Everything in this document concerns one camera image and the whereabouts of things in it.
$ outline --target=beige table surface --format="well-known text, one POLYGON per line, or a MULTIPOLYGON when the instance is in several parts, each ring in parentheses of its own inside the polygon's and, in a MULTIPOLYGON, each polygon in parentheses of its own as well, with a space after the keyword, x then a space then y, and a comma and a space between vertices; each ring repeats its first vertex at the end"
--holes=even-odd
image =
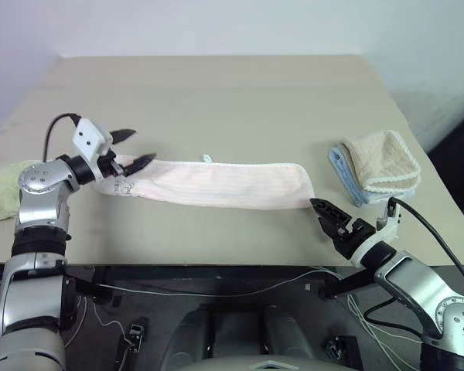
MULTIPOLYGON (((59 60, 0 132, 0 166, 40 158, 50 120, 76 111, 138 135, 116 147, 160 159, 296 162, 316 195, 374 223, 383 205, 356 208, 327 159, 341 138, 399 131, 422 168, 410 203, 464 263, 464 216, 367 64, 355 56, 82 57, 59 60)), ((73 126, 58 124, 50 155, 73 154, 73 126)), ((347 265, 311 209, 254 211, 102 196, 87 185, 70 199, 72 264, 347 265)), ((0 262, 14 221, 0 222, 0 262)), ((451 264, 403 212, 393 243, 427 264, 451 264)))

